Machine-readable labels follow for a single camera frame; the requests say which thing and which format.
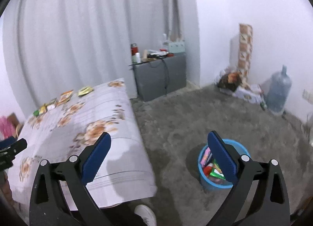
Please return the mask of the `white shoe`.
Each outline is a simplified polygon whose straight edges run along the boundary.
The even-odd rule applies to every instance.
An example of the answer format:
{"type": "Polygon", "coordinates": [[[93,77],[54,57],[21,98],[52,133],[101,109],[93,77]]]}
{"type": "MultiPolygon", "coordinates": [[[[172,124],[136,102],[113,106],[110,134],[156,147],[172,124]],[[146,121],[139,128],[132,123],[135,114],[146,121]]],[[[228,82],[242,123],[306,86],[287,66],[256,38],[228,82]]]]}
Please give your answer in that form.
{"type": "Polygon", "coordinates": [[[134,213],[141,217],[144,224],[147,226],[157,226],[156,216],[154,212],[146,205],[137,205],[134,213]]]}

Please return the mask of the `white yogurt bottle red cap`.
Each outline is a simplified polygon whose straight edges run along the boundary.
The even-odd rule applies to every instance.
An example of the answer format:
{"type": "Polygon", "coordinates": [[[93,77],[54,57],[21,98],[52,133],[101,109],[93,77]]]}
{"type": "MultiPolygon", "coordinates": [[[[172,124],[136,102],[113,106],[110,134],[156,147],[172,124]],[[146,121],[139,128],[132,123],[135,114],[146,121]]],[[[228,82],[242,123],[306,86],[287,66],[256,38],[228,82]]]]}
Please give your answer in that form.
{"type": "Polygon", "coordinates": [[[213,169],[213,163],[209,163],[203,168],[203,173],[207,178],[210,176],[212,169],[213,169]]]}

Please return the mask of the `floral tablecloth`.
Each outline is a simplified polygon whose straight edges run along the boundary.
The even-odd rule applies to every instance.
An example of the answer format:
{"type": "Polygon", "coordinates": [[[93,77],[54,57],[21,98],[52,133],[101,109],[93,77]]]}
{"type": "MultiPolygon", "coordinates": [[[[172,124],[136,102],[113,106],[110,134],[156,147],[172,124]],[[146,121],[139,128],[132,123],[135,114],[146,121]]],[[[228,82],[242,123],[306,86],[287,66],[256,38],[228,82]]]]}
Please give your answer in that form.
{"type": "Polygon", "coordinates": [[[42,116],[30,116],[20,137],[27,148],[8,171],[13,199],[27,209],[39,163],[63,162],[93,145],[102,133],[112,145],[87,190],[99,207],[152,197],[157,186],[123,79],[95,86],[86,96],[42,116]]]}

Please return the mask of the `gold white small box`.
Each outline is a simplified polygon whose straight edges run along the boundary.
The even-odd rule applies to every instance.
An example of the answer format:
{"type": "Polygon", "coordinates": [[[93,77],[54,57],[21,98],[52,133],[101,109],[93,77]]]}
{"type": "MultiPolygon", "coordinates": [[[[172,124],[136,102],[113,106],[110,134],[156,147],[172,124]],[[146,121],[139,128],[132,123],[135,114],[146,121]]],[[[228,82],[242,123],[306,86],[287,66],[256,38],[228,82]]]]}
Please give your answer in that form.
{"type": "Polygon", "coordinates": [[[50,110],[56,108],[57,104],[58,104],[57,98],[52,99],[52,100],[51,100],[49,103],[47,103],[47,105],[46,105],[47,111],[50,111],[50,110]]]}

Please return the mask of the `blue water jug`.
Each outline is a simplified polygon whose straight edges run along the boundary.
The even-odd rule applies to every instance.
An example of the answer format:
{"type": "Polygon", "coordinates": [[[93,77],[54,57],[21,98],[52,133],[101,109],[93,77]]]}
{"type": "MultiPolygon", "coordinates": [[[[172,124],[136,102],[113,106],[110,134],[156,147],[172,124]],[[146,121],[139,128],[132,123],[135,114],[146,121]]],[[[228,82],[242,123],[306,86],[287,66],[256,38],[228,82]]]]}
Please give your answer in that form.
{"type": "Polygon", "coordinates": [[[273,114],[283,113],[291,86],[292,80],[287,74],[287,67],[283,65],[281,71],[272,75],[270,88],[265,96],[266,106],[273,114]]]}

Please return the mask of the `pink plastic bag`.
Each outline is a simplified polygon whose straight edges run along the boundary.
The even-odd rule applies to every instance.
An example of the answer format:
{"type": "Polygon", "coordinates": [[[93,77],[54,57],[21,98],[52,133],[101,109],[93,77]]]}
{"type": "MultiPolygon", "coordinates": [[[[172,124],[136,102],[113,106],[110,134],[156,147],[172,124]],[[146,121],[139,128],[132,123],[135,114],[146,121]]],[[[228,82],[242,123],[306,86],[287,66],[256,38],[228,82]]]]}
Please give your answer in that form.
{"type": "Polygon", "coordinates": [[[16,137],[16,128],[14,125],[5,117],[0,117],[0,139],[1,141],[14,136],[16,137]]]}

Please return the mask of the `black orange bag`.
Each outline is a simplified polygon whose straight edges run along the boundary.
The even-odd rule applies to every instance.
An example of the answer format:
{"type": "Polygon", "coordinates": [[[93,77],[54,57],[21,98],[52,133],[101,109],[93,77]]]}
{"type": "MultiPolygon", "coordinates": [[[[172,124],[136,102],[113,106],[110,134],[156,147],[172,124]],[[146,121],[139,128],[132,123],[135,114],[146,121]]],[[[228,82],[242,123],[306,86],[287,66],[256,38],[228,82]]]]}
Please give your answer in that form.
{"type": "Polygon", "coordinates": [[[217,87],[235,92],[241,84],[242,79],[240,77],[240,74],[238,72],[231,72],[223,75],[220,78],[217,87]]]}

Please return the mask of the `yellow green snack packet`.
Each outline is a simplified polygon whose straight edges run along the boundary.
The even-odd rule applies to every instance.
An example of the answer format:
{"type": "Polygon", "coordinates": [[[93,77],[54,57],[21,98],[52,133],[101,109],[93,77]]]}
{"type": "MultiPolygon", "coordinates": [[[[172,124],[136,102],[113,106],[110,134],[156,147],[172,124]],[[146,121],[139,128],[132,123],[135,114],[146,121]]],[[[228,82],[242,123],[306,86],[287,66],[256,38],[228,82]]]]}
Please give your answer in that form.
{"type": "Polygon", "coordinates": [[[90,92],[93,92],[93,91],[94,91],[93,87],[86,86],[86,87],[81,88],[81,89],[77,92],[77,95],[78,95],[79,97],[83,97],[83,96],[85,96],[85,95],[87,95],[87,94],[89,94],[90,92]]]}

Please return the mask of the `small green packet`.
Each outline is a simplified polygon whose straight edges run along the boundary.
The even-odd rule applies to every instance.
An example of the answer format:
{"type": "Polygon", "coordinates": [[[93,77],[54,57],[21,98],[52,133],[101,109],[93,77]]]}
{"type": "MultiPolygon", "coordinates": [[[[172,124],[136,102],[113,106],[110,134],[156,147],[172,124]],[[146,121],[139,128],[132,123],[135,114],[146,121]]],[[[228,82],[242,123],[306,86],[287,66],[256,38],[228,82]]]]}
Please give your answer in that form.
{"type": "Polygon", "coordinates": [[[34,116],[39,116],[39,111],[38,110],[34,111],[33,115],[34,116]]]}

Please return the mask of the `purple blue snack bag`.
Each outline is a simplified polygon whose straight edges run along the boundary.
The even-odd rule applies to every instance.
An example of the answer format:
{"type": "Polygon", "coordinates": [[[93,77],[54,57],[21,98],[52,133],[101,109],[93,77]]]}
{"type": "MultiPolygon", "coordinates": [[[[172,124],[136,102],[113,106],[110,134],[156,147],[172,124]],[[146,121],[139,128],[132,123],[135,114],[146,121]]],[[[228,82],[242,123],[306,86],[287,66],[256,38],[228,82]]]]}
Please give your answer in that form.
{"type": "Polygon", "coordinates": [[[202,158],[200,160],[200,165],[202,168],[205,168],[206,166],[208,166],[211,162],[211,158],[212,158],[212,152],[211,149],[209,147],[207,147],[202,155],[202,158]]]}

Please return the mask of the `white small bottle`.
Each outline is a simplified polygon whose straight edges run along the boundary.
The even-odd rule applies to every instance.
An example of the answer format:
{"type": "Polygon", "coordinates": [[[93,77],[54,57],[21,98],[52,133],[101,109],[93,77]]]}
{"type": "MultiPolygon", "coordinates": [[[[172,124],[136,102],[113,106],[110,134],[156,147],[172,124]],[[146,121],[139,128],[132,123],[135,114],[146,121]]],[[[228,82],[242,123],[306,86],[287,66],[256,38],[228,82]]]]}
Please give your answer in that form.
{"type": "Polygon", "coordinates": [[[135,53],[135,57],[136,57],[136,63],[137,64],[141,63],[141,55],[139,52],[135,53]]]}

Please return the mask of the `mint green organizer box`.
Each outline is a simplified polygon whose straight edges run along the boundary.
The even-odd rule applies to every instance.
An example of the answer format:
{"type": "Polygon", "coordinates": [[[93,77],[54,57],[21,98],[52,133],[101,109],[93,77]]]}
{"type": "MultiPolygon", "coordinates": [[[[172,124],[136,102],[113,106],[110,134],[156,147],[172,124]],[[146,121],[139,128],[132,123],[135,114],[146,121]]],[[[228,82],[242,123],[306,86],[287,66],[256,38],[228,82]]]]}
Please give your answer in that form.
{"type": "Polygon", "coordinates": [[[167,41],[165,42],[165,45],[169,53],[176,54],[185,52],[184,41],[167,41]]]}

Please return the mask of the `blue plastic trash bin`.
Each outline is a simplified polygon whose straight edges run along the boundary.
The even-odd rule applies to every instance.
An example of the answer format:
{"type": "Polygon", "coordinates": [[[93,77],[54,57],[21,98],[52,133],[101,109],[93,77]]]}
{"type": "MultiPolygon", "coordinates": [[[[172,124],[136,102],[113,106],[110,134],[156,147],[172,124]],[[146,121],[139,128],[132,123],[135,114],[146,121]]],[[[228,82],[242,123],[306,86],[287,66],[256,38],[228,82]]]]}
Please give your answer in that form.
{"type": "Polygon", "coordinates": [[[231,182],[226,181],[208,145],[203,147],[197,161],[200,183],[206,191],[232,188],[231,182]]]}

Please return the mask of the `cardboard box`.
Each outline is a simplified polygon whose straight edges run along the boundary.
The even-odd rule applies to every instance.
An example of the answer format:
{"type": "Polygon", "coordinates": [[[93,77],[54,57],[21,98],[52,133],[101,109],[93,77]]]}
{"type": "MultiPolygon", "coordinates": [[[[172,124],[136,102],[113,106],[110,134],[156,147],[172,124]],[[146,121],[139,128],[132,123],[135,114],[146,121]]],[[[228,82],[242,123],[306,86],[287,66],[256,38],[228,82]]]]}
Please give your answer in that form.
{"type": "Polygon", "coordinates": [[[23,127],[23,123],[18,120],[15,113],[8,115],[7,120],[13,125],[15,129],[23,127]]]}

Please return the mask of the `orange noodle packet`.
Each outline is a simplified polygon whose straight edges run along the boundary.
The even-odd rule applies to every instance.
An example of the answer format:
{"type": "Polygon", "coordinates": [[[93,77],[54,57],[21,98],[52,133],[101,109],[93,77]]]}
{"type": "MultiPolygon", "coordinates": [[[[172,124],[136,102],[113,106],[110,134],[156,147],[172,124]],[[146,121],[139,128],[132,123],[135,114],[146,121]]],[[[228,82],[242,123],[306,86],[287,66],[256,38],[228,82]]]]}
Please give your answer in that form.
{"type": "Polygon", "coordinates": [[[62,93],[60,95],[60,99],[59,99],[57,105],[61,105],[61,104],[68,102],[71,99],[73,92],[74,92],[74,90],[70,90],[70,91],[62,93]]]}

